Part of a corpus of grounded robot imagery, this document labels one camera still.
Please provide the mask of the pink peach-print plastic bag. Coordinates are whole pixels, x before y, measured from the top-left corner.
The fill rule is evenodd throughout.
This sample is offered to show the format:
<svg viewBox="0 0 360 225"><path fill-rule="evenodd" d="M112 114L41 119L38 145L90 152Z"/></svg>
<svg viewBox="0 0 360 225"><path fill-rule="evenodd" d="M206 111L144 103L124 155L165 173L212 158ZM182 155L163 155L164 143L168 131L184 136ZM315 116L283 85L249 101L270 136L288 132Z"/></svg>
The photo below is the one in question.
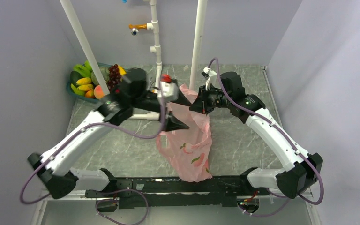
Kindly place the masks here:
<svg viewBox="0 0 360 225"><path fill-rule="evenodd" d="M156 146L162 156L187 182L201 182L213 176L209 169L212 146L210 117L190 111L187 106L168 103L168 109L189 129L161 132Z"/></svg>

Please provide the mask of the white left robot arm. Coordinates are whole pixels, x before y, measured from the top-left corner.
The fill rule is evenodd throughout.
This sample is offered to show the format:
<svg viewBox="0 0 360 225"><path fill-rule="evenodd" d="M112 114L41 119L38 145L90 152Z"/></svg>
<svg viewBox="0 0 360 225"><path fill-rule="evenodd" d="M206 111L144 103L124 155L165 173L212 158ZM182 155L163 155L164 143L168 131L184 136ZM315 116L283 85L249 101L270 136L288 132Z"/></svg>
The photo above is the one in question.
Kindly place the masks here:
<svg viewBox="0 0 360 225"><path fill-rule="evenodd" d="M61 142L43 154L28 156L33 175L38 176L49 196L60 199L76 190L94 190L109 197L118 190L117 179L107 169L79 170L73 165L101 137L113 129L123 131L121 124L133 116L135 109L156 112L159 132L188 129L167 108L167 103L191 106L177 80L164 75L155 92L147 87L145 70L128 70L111 93L102 97L95 109Z"/></svg>

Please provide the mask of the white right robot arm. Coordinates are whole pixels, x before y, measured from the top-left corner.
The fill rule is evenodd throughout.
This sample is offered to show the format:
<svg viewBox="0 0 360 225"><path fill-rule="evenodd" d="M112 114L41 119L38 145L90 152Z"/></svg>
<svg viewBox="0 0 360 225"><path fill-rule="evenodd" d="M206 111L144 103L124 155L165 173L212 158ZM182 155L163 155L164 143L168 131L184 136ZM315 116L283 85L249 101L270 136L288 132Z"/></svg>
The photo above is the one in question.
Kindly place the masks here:
<svg viewBox="0 0 360 225"><path fill-rule="evenodd" d="M250 195L257 188L277 189L285 197L294 199L321 182L323 158L310 154L299 146L275 121L263 101L256 95L246 94L242 80L236 72L225 72L219 78L223 88L214 86L217 74L207 69L202 72L206 83L199 87L198 95L190 110L209 114L215 108L227 108L243 124L253 129L273 150L279 159L281 169L246 170L240 181L240 190Z"/></svg>

